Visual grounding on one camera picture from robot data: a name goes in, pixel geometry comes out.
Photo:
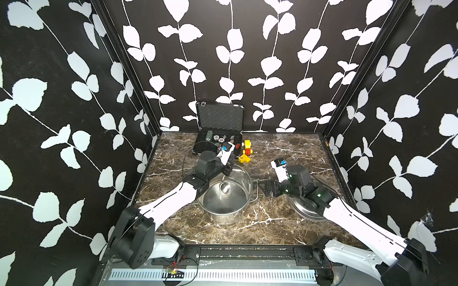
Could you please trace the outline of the long metal spoon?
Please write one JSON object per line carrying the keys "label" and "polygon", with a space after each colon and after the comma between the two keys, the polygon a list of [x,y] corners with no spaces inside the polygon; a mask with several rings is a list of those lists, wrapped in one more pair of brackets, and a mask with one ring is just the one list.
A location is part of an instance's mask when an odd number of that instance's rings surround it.
{"label": "long metal spoon", "polygon": [[228,192],[230,191],[230,184],[228,183],[228,181],[225,178],[226,176],[224,175],[219,184],[219,190],[224,195],[228,194]]}

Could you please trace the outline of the stainless steel pot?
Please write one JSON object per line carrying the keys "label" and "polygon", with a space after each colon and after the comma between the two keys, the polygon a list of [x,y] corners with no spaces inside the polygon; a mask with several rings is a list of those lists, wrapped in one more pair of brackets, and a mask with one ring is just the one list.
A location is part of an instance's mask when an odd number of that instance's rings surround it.
{"label": "stainless steel pot", "polygon": [[235,164],[230,176],[225,178],[230,184],[230,191],[224,195],[219,190],[223,176],[219,174],[212,179],[207,191],[197,199],[199,206],[219,226],[232,225],[239,221],[254,189],[249,173]]}

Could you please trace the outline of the steel pot lid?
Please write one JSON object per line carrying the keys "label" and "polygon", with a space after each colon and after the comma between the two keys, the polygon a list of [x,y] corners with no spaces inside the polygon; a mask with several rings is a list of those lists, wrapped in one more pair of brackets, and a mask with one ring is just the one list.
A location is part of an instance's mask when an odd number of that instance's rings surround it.
{"label": "steel pot lid", "polygon": [[315,175],[311,175],[311,182],[306,186],[296,184],[292,187],[292,194],[288,195],[293,210],[302,218],[313,222],[328,221],[324,217],[324,210],[329,207],[338,193]]}

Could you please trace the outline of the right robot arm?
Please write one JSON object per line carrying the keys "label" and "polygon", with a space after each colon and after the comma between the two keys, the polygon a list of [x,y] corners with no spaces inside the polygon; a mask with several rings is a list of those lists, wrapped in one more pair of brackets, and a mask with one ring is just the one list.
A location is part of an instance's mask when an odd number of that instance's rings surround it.
{"label": "right robot arm", "polygon": [[367,219],[326,183],[299,164],[289,166],[283,158],[271,166],[276,179],[265,189],[273,196],[287,195],[298,212],[312,219],[326,219],[349,232],[368,249],[363,250],[331,238],[314,247],[315,260],[347,265],[377,279],[385,286],[426,286],[430,273],[425,246],[417,239],[404,239]]}

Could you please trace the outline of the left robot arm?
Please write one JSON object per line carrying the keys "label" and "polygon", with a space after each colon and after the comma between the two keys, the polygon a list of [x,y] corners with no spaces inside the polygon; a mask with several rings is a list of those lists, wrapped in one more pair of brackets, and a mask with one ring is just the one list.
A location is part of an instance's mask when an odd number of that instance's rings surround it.
{"label": "left robot arm", "polygon": [[145,206],[127,207],[109,238],[109,249],[132,269],[150,259],[174,257],[180,243],[170,235],[157,237],[158,227],[205,194],[215,177],[229,176],[234,158],[233,150],[221,150],[218,154],[204,151],[193,173],[186,175],[172,191]]}

